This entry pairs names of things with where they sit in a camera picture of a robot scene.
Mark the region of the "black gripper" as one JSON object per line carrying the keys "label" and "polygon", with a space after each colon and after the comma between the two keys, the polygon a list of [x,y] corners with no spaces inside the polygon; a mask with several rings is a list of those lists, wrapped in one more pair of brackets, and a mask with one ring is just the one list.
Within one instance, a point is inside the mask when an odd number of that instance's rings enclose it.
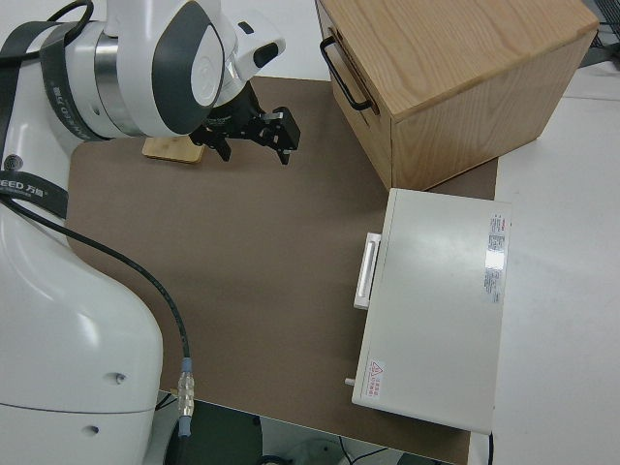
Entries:
{"label": "black gripper", "polygon": [[246,82],[238,95],[214,108],[189,137],[196,145],[213,148],[224,162],[232,156],[226,139],[252,140],[278,150],[281,164],[287,166],[292,150],[298,149],[300,130],[287,107],[264,111],[252,84]]}

